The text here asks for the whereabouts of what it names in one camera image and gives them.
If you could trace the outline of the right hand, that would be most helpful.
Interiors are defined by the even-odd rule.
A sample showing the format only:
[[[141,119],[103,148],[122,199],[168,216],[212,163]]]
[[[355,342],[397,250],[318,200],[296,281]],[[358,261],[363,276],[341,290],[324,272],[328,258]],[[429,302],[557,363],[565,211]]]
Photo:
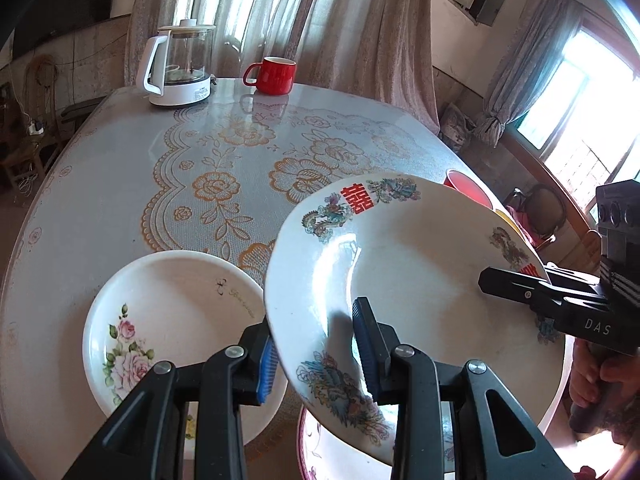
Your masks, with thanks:
[[[627,445],[639,427],[639,357],[613,356],[599,364],[588,342],[576,339],[570,372],[570,398],[580,408],[589,408],[600,400],[603,388],[598,381],[620,384],[620,398],[605,415],[603,428],[612,440]]]

